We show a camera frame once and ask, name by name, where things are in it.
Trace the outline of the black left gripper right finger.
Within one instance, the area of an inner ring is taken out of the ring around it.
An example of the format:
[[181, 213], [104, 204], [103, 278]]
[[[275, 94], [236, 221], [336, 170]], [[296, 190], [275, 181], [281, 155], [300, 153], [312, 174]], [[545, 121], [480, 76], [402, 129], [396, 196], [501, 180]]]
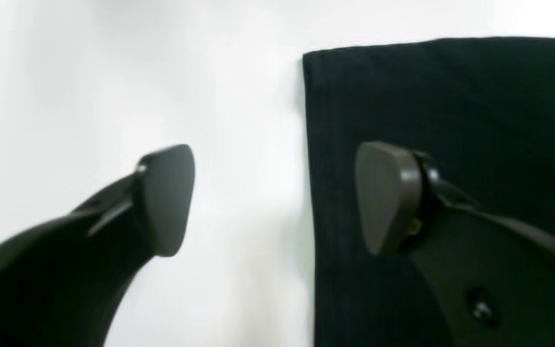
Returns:
[[355, 159], [364, 243], [405, 255], [457, 347], [555, 347], [555, 236], [480, 210], [431, 158], [366, 141]]

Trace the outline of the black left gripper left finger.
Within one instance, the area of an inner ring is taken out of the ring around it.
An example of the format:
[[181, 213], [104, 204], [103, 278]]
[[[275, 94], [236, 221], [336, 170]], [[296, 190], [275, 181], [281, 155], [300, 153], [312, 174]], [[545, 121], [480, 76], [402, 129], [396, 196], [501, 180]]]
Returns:
[[151, 152], [70, 213], [0, 243], [0, 347], [102, 347], [136, 274], [181, 248], [195, 160]]

